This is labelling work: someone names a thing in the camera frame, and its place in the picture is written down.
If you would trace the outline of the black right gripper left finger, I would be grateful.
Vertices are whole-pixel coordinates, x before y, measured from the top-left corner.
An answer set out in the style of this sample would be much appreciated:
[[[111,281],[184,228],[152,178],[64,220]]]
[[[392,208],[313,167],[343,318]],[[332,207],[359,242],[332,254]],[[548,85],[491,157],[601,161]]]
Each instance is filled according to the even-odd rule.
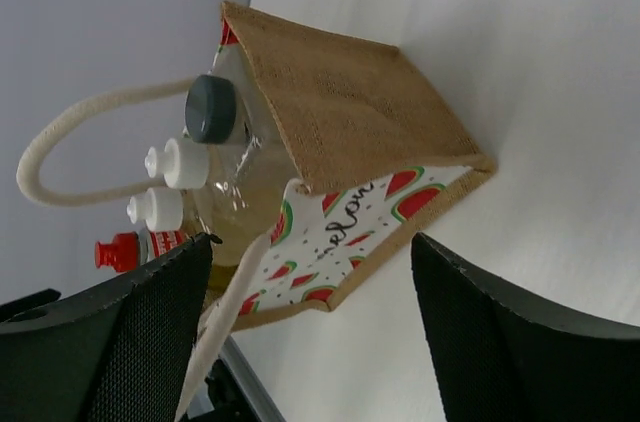
[[[199,234],[73,296],[2,304],[2,420],[174,420],[211,261]]]

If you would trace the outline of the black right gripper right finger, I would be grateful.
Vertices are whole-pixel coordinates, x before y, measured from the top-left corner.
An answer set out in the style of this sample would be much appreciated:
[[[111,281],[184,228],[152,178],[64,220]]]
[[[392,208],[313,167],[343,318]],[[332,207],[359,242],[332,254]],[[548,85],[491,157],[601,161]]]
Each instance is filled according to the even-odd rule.
[[[638,327],[545,299],[423,233],[411,267],[447,420],[638,420]]]

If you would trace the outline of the jute watermelon canvas bag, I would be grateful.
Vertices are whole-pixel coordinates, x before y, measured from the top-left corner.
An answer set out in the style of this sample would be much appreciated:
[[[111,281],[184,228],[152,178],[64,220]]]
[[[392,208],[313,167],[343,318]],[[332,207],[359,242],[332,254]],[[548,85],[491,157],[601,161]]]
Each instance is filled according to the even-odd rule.
[[[400,49],[314,29],[233,2],[221,6],[223,49],[241,49],[274,117],[282,148],[278,211],[225,215],[206,184],[181,190],[177,231],[221,239],[200,334],[175,417],[182,416],[226,336],[307,310],[330,312],[458,201],[490,179],[477,146]],[[80,101],[50,122],[16,172],[25,197],[80,207],[167,187],[162,177],[73,194],[45,187],[41,166],[82,122],[176,94],[195,78]]]

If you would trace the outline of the clear bottle dark cap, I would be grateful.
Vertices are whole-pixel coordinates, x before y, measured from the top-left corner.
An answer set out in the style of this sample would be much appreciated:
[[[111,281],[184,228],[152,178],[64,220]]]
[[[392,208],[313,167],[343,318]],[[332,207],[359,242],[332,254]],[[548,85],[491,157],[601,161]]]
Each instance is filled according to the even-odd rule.
[[[185,128],[209,151],[206,187],[225,215],[268,218],[278,211],[281,187],[275,176],[282,141],[241,49],[221,50],[209,72],[193,81]]]

